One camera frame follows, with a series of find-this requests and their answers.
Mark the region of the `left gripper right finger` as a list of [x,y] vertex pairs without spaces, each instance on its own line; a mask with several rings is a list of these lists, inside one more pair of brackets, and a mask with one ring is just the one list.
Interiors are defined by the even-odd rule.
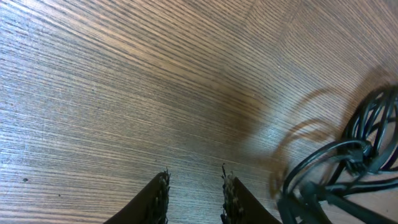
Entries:
[[222,165],[223,213],[222,224],[281,224],[270,214],[246,186]]

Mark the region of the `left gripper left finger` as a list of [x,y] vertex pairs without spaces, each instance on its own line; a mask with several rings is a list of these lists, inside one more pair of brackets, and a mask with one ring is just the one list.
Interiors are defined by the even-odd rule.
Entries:
[[104,224],[167,224],[169,190],[170,174],[166,169]]

